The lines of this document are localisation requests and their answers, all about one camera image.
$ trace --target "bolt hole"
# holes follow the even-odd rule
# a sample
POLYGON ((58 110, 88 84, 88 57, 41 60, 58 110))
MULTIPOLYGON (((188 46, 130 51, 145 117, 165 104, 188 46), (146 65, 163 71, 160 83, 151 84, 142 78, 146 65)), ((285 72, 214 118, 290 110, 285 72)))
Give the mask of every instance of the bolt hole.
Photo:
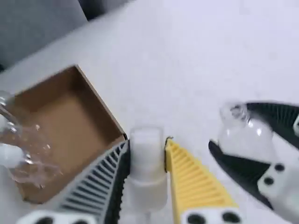
POLYGON ((225 212, 222 219, 227 223, 239 223, 241 221, 240 217, 233 212, 225 212))
POLYGON ((36 224, 53 224, 54 220, 51 217, 44 217, 39 219, 36 224))
POLYGON ((274 168, 278 172, 282 172, 282 171, 285 170, 285 166, 283 164, 281 164, 281 163, 276 164, 274 168))
POLYGON ((74 222, 73 224, 88 224, 88 222, 86 222, 84 220, 78 220, 78 221, 74 222))
POLYGON ((189 215, 189 217, 188 217, 188 223, 189 224, 205 224, 206 219, 201 215, 192 214, 192 215, 189 215))
POLYGON ((268 185, 268 186, 274 184, 274 180, 273 180, 272 177, 266 177, 266 178, 263 180, 263 182, 264 182, 266 185, 268 185))

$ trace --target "plastic bottle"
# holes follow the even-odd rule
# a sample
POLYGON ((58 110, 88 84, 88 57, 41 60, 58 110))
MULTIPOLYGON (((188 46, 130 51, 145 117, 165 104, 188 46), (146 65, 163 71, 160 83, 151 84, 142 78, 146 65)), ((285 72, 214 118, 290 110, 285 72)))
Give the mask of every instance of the plastic bottle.
POLYGON ((220 116, 223 127, 218 143, 224 153, 261 162, 276 160, 271 127, 257 114, 250 113, 244 103, 226 103, 220 116))

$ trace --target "white plastic bracket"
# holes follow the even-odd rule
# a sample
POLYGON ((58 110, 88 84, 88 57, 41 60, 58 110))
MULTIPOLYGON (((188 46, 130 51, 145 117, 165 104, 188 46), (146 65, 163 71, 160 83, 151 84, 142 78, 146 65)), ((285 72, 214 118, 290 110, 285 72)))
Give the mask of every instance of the white plastic bracket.
POLYGON ((181 224, 245 224, 238 208, 195 208, 181 214, 181 224))
POLYGON ((257 182, 274 211, 282 218, 299 224, 299 161, 274 163, 257 182))
POLYGON ((36 210, 20 218, 16 224, 96 224, 92 215, 36 210))

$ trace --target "cardboard box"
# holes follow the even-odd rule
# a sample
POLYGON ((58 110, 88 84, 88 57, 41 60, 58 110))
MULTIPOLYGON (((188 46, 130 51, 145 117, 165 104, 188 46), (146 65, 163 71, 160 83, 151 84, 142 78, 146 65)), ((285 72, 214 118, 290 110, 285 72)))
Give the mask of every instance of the cardboard box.
POLYGON ((53 161, 63 172, 43 189, 17 183, 25 201, 44 203, 59 193, 78 173, 126 135, 82 71, 67 68, 18 94, 15 105, 50 140, 53 161))

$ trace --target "white bottle cap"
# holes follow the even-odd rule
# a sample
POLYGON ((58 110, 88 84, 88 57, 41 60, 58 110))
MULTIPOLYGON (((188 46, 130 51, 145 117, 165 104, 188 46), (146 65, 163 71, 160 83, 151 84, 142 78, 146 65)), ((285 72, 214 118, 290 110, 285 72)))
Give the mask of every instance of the white bottle cap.
POLYGON ((0 143, 0 165, 15 168, 23 159, 24 153, 20 147, 0 143))
POLYGON ((130 204, 136 212, 152 212, 167 202, 163 131, 158 127, 133 129, 130 135, 130 204))

